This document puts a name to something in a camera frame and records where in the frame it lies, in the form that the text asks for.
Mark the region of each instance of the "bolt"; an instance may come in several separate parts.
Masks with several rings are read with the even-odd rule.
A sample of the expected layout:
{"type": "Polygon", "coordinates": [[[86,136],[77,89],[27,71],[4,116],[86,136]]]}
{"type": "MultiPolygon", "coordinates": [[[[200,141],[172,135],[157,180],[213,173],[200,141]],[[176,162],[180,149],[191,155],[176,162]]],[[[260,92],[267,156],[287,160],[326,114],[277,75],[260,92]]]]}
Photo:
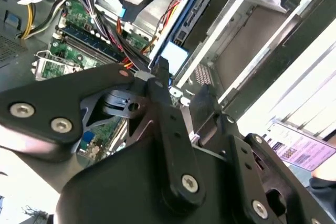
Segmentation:
{"type": "Polygon", "coordinates": [[[158,85],[160,88],[163,88],[163,85],[162,85],[162,83],[161,83],[161,82],[159,82],[159,81],[156,81],[155,83],[156,83],[156,85],[158,85]]]}
{"type": "Polygon", "coordinates": [[[262,144],[262,139],[260,136],[256,136],[256,141],[259,143],[259,144],[262,144]]]}
{"type": "Polygon", "coordinates": [[[198,191],[198,183],[196,179],[191,175],[188,174],[183,175],[182,185],[185,189],[187,189],[191,193],[196,193],[198,191]]]}
{"type": "Polygon", "coordinates": [[[312,224],[321,224],[317,219],[312,218],[311,219],[312,224]]]}
{"type": "Polygon", "coordinates": [[[226,118],[230,123],[235,123],[235,120],[231,116],[227,115],[226,118]]]}
{"type": "Polygon", "coordinates": [[[52,120],[51,128],[58,133],[68,133],[72,129],[72,123],[65,118],[56,118],[52,120]]]}
{"type": "Polygon", "coordinates": [[[15,103],[11,106],[9,111],[17,118],[28,118],[35,113],[34,107],[28,103],[15,103]]]}
{"type": "Polygon", "coordinates": [[[262,203],[260,203],[257,200],[254,200],[252,202],[252,206],[254,211],[257,213],[257,215],[259,215],[261,218],[263,218],[264,220],[266,220],[268,218],[268,213],[266,208],[263,206],[262,203]]]}
{"type": "Polygon", "coordinates": [[[125,70],[119,70],[119,74],[121,74],[122,76],[127,77],[128,73],[125,70]]]}

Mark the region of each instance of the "sticker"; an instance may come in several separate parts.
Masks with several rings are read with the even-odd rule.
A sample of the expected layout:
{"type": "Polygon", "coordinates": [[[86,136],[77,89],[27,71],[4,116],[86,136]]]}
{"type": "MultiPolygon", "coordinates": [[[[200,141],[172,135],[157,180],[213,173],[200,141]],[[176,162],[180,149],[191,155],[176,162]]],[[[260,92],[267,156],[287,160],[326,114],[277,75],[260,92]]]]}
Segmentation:
{"type": "Polygon", "coordinates": [[[310,172],[336,153],[325,142],[279,122],[273,123],[263,137],[282,161],[310,172]]]}

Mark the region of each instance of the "wire bundle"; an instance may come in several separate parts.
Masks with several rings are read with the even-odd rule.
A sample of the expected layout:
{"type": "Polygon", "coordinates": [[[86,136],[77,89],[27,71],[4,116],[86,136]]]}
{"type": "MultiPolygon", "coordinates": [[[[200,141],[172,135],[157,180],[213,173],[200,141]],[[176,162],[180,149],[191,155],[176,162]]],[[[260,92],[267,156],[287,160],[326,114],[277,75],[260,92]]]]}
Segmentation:
{"type": "Polygon", "coordinates": [[[34,21],[34,16],[35,16],[35,12],[33,11],[33,5],[32,4],[28,4],[27,5],[28,8],[28,21],[27,21],[27,26],[25,31],[23,32],[23,34],[21,34],[21,39],[26,39],[27,36],[30,33],[31,30],[31,26],[33,25],[33,21],[34,21]]]}
{"type": "Polygon", "coordinates": [[[170,18],[173,16],[174,12],[176,11],[176,8],[178,6],[180,2],[177,0],[172,0],[167,8],[167,10],[165,11],[165,13],[161,16],[161,18],[159,19],[159,22],[157,23],[155,32],[154,32],[154,36],[153,39],[141,50],[141,52],[144,54],[146,52],[151,52],[152,51],[152,46],[154,45],[154,43],[158,40],[158,37],[156,36],[156,33],[159,31],[160,29],[160,24],[163,24],[163,27],[161,29],[161,31],[159,32],[160,34],[163,33],[164,28],[167,26],[170,18]]]}

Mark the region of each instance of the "yellow wire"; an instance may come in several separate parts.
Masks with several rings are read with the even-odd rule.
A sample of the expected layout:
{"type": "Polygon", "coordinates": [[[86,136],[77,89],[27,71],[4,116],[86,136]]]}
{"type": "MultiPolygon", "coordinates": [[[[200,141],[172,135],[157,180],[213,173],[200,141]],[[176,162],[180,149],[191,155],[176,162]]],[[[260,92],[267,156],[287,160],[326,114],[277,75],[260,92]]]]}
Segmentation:
{"type": "Polygon", "coordinates": [[[128,63],[128,64],[126,64],[126,65],[124,65],[124,67],[126,68],[126,67],[129,67],[130,65],[132,65],[133,63],[128,63]]]}
{"type": "Polygon", "coordinates": [[[28,8],[28,21],[27,21],[27,26],[26,26],[25,32],[22,35],[22,39],[24,39],[25,37],[28,36],[28,34],[30,33],[30,30],[32,28],[31,27],[32,23],[33,23],[33,10],[32,10],[32,6],[30,4],[28,4],[27,8],[28,8]]]}
{"type": "Polygon", "coordinates": [[[172,13],[170,14],[170,16],[169,16],[169,19],[171,19],[172,17],[173,17],[173,15],[174,15],[174,12],[176,11],[176,9],[177,9],[177,6],[178,6],[178,4],[177,5],[175,5],[175,7],[173,8],[173,10],[172,10],[172,13]]]}

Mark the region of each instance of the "red wire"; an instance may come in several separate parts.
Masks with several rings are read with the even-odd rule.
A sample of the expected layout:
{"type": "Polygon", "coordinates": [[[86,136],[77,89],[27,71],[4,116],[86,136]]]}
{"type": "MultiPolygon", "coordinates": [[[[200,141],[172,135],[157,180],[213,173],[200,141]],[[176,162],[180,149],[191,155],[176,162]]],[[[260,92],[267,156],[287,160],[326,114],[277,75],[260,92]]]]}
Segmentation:
{"type": "Polygon", "coordinates": [[[165,21],[163,27],[166,27],[166,25],[168,24],[168,21],[169,21],[170,15],[172,14],[172,11],[173,11],[173,9],[171,9],[171,10],[167,13],[167,19],[166,19],[166,21],[165,21]]]}

